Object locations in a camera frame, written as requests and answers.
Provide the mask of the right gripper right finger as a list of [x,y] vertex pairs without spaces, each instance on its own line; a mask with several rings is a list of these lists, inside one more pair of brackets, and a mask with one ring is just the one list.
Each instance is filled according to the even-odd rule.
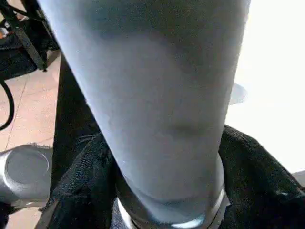
[[230,202],[221,229],[303,229],[305,189],[254,138],[224,126],[219,154]]

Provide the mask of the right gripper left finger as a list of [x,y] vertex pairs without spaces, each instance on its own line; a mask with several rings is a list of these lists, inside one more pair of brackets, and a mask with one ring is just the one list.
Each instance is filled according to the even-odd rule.
[[41,229],[125,229],[116,201],[117,165],[98,133],[77,155],[52,192]]

